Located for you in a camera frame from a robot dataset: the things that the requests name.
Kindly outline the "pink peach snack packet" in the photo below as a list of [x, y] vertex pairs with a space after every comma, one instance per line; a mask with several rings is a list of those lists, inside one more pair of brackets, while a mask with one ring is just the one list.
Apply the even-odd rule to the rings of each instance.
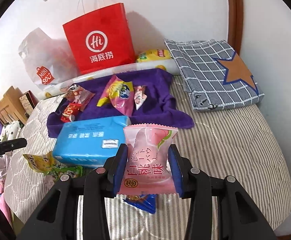
[[124, 128], [128, 158], [119, 194], [176, 193], [168, 170], [168, 150], [178, 128], [157, 124], [137, 124]]

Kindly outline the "blue snack packet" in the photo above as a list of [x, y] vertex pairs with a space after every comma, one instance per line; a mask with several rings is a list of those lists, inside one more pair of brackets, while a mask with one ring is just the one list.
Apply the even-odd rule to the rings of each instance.
[[146, 211], [150, 214], [156, 212], [156, 195], [155, 194], [143, 194], [140, 196], [128, 195], [124, 202], [130, 204], [140, 210]]

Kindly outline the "yellow gold snack packet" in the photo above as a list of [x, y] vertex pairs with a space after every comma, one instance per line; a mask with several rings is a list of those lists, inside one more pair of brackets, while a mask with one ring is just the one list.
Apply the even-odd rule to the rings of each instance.
[[24, 154], [23, 157], [28, 161], [29, 167], [35, 172], [48, 174], [55, 165], [52, 151], [43, 155]]

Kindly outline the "blue tissue pack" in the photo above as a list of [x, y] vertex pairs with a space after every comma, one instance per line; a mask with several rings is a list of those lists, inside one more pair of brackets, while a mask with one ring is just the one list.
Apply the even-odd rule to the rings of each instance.
[[52, 156], [66, 165], [103, 166], [125, 142], [123, 129], [130, 124], [124, 115], [68, 122], [57, 137]]

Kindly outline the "wooden chair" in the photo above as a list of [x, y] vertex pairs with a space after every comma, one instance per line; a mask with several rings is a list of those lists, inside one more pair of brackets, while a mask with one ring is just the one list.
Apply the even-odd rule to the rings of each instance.
[[19, 97], [22, 95], [18, 88], [11, 86], [0, 100], [0, 123], [20, 121], [23, 125], [26, 124], [28, 117], [24, 110]]

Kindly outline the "green snack packet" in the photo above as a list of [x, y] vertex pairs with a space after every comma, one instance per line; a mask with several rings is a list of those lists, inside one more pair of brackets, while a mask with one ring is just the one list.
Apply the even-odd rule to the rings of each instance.
[[46, 175], [52, 176], [54, 181], [57, 181], [61, 176], [67, 174], [71, 178], [81, 177], [84, 173], [82, 166], [66, 166], [66, 165], [53, 165]]

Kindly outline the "patterned small box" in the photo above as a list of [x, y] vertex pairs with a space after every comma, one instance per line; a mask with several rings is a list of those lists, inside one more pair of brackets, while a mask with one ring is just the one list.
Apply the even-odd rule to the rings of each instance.
[[32, 114], [33, 110], [35, 109], [39, 102], [38, 99], [34, 96], [34, 94], [30, 90], [23, 93], [19, 97], [19, 100], [28, 117]]

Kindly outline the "striped bed mattress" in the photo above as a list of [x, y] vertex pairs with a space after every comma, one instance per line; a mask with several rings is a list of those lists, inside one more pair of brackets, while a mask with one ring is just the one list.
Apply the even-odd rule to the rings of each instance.
[[[179, 153], [206, 174], [234, 176], [257, 204], [270, 226], [277, 228], [291, 213], [291, 178], [286, 161], [270, 127], [256, 105], [216, 112], [194, 112], [180, 76], [173, 78], [171, 94], [177, 108], [194, 121], [179, 130], [174, 142]], [[62, 96], [40, 101], [22, 129], [25, 148], [11, 155], [4, 196], [11, 211], [26, 222], [47, 193], [44, 175], [33, 171], [25, 154], [50, 152], [55, 140], [48, 136], [47, 118]], [[157, 197], [157, 210], [149, 214], [126, 202], [123, 196], [105, 201], [112, 239], [182, 239], [190, 201], [175, 194]]]

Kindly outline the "pink yellow snack bag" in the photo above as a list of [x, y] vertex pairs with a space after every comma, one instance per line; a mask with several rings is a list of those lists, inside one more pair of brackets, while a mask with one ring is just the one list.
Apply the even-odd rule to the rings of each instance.
[[116, 75], [111, 76], [109, 82], [97, 102], [97, 107], [107, 103], [125, 116], [132, 116], [134, 109], [134, 88], [131, 81], [125, 82]]

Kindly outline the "small pink white snack packet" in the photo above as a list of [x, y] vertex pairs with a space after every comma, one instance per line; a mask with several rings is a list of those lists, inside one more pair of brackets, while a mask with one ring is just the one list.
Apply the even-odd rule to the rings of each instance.
[[134, 87], [134, 102], [136, 110], [139, 110], [142, 104], [145, 102], [147, 96], [145, 94], [146, 86], [136, 86]]

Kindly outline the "pink cartoon snack packet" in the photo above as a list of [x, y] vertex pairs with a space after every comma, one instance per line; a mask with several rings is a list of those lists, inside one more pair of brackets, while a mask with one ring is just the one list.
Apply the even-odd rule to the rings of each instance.
[[84, 89], [77, 84], [69, 86], [67, 92], [64, 94], [64, 98], [66, 98], [70, 103], [75, 103], [80, 106], [81, 112], [84, 111], [84, 109], [94, 96], [94, 93]]

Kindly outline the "white Miniso plastic bag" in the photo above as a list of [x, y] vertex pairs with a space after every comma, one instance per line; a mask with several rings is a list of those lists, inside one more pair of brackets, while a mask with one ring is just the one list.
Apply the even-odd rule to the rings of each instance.
[[52, 39], [40, 28], [24, 38], [18, 54], [28, 76], [40, 90], [80, 75], [68, 42]]

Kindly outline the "yellow chips bag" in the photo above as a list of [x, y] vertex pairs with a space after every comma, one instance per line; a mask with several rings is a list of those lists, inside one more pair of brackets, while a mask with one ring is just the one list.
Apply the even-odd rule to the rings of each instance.
[[150, 62], [171, 59], [170, 52], [165, 49], [150, 49], [140, 53], [136, 62]]

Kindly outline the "red Haidilao paper bag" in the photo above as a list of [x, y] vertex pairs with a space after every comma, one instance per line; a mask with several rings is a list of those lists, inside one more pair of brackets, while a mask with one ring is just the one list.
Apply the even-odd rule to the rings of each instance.
[[135, 62], [123, 3], [85, 12], [63, 29], [81, 74]]

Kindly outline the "brown wooden door frame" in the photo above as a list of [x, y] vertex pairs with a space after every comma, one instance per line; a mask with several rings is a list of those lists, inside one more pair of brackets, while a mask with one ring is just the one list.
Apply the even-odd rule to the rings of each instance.
[[240, 54], [244, 26], [244, 0], [228, 0], [228, 44]]

